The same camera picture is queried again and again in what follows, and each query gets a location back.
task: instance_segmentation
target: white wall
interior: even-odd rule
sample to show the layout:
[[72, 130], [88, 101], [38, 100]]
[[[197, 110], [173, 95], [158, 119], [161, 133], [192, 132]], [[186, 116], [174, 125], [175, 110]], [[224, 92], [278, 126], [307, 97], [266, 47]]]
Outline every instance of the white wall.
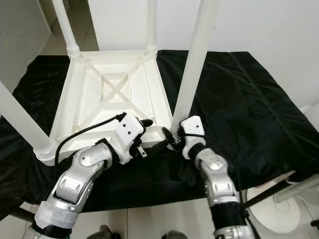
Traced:
[[0, 79], [9, 91], [49, 36], [36, 0], [0, 0]]
[[[141, 49], [147, 0], [89, 0], [101, 50]], [[158, 0], [159, 49], [188, 49], [199, 0]], [[211, 51], [249, 51], [298, 107], [319, 102], [319, 1], [222, 0]]]

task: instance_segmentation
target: white cylindrical leg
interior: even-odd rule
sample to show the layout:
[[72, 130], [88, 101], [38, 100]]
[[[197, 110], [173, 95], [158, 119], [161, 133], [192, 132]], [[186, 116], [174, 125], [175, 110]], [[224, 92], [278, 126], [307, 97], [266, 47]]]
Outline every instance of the white cylindrical leg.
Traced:
[[300, 182], [296, 183], [274, 195], [275, 203], [281, 203], [292, 196], [301, 193], [304, 190], [310, 189], [319, 184], [319, 174], [315, 174], [312, 177]]
[[157, 54], [157, 10], [156, 0], [148, 0], [148, 41], [147, 53]]
[[50, 139], [0, 81], [0, 114], [33, 147], [37, 158], [52, 166], [56, 142]]
[[68, 56], [72, 57], [80, 55], [81, 51], [79, 46], [76, 44], [71, 25], [65, 11], [63, 0], [53, 0], [53, 6], [66, 43]]
[[191, 47], [173, 115], [171, 130], [174, 134], [179, 128], [179, 122], [189, 115], [207, 54], [209, 39], [215, 27], [219, 4], [220, 0], [201, 0], [200, 2]]

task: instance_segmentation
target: white tape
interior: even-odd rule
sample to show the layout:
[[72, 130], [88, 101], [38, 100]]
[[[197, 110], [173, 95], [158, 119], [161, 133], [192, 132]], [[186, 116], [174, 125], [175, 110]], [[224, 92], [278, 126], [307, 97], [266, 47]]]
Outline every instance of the white tape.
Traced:
[[71, 229], [74, 226], [78, 216], [78, 213], [65, 211], [49, 204], [47, 201], [43, 201], [41, 202], [34, 219], [36, 225], [41, 229], [47, 227], [48, 225]]
[[[182, 122], [180, 122], [180, 126], [183, 127], [186, 134], [190, 133], [205, 135], [203, 124], [201, 123], [201, 119], [199, 116], [192, 116], [188, 119], [183, 120]], [[203, 145], [206, 145], [206, 141], [204, 138], [194, 136], [185, 136], [185, 143], [185, 147], [182, 151], [182, 155], [185, 159], [190, 159], [188, 153], [195, 144], [202, 143]]]

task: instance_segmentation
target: white tiled floor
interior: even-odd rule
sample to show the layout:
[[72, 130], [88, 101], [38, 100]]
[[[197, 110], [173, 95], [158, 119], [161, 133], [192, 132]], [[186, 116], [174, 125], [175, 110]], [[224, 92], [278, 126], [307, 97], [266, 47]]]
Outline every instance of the white tiled floor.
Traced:
[[[298, 228], [288, 235], [278, 235], [260, 225], [253, 217], [251, 220], [262, 239], [318, 239], [319, 232], [310, 222], [319, 219], [319, 209], [309, 211], [303, 201], [295, 197], [301, 212]], [[37, 206], [23, 204], [23, 208], [36, 212]], [[214, 226], [206, 199], [197, 199], [166, 205], [102, 211], [80, 214], [71, 239], [85, 239], [97, 232], [100, 225], [108, 225], [122, 239], [160, 239], [170, 230], [185, 233], [189, 239], [211, 239]], [[0, 238], [20, 239], [25, 221], [8, 216], [0, 223]]]
[[[68, 11], [70, 25], [76, 43], [81, 51], [98, 51], [94, 26], [92, 23], [90, 11], [85, 1], [70, 1]], [[41, 51], [41, 55], [66, 55], [66, 45], [61, 32], [59, 22], [56, 21], [52, 26], [53, 35], [50, 36], [47, 44]]]

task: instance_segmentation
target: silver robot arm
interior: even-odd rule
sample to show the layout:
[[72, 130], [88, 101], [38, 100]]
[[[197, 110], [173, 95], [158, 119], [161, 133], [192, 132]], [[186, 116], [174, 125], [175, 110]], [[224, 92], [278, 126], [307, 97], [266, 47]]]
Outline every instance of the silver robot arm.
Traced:
[[207, 199], [215, 225], [216, 239], [254, 239], [247, 225], [239, 193], [228, 175], [227, 161], [206, 147], [204, 128], [199, 116], [180, 122], [178, 132], [184, 139], [182, 154], [192, 159], [205, 182]]
[[124, 113], [109, 141], [102, 139], [77, 151], [70, 168], [59, 177], [47, 200], [41, 202], [23, 239], [69, 238], [93, 183], [103, 170], [111, 168], [115, 160], [125, 164], [133, 157], [146, 157], [140, 146], [141, 136], [152, 121], [143, 121]]

